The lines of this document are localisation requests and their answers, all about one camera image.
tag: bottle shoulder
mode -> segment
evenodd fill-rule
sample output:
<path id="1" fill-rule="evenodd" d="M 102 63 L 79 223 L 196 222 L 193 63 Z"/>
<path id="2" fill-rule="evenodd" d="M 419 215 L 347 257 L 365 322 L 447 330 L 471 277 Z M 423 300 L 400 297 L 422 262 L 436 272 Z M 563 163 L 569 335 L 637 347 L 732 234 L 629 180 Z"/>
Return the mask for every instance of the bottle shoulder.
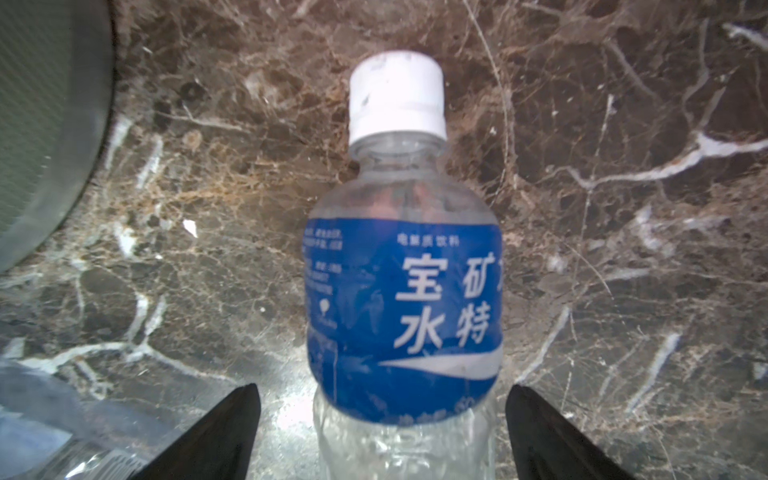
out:
<path id="1" fill-rule="evenodd" d="M 379 218 L 413 223 L 498 224 L 475 192 L 443 174 L 382 172 L 331 190 L 310 218 Z"/>

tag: bottle cap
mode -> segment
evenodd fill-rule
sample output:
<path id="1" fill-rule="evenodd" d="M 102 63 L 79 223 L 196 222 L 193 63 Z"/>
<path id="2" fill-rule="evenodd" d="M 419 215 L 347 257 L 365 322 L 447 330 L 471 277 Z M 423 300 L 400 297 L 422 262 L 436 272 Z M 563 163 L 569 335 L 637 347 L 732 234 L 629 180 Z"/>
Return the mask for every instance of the bottle cap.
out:
<path id="1" fill-rule="evenodd" d="M 349 144 L 388 131 L 419 131 L 443 140 L 440 65 L 414 51 L 367 58 L 349 79 Z"/>

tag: white swoosh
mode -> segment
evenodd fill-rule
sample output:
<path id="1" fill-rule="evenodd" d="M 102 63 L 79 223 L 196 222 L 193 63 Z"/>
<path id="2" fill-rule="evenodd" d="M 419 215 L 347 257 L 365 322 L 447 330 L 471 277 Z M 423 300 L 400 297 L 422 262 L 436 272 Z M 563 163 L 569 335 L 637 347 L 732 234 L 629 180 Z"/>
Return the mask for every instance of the white swoosh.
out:
<path id="1" fill-rule="evenodd" d="M 419 370 L 457 379 L 488 380 L 498 375 L 503 357 L 502 346 L 499 345 L 496 350 L 487 353 L 417 356 L 379 362 L 379 366 Z"/>

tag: brown marble countertop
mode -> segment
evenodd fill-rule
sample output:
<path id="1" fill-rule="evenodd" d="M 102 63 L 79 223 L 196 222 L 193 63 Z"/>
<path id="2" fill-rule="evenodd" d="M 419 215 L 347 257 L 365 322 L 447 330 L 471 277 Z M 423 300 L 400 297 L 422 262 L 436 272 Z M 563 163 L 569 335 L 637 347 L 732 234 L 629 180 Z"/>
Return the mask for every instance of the brown marble countertop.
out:
<path id="1" fill-rule="evenodd" d="M 235 385 L 251 478 L 316 478 L 300 235 L 356 174 L 346 92 L 409 48 L 505 239 L 502 401 L 638 478 L 768 478 L 768 4 L 115 0 L 103 158 L 0 277 L 0 349 L 183 429 Z M 515 478 L 498 430 L 499 479 Z"/>

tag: blue label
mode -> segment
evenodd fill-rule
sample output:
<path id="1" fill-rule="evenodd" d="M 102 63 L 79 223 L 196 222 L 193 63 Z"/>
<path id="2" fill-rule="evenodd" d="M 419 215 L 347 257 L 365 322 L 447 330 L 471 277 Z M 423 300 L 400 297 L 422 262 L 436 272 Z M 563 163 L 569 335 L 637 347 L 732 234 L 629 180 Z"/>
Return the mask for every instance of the blue label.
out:
<path id="1" fill-rule="evenodd" d="M 303 238 L 310 367 L 328 400 L 410 425 L 480 402 L 502 363 L 495 225 L 312 219 Z"/>

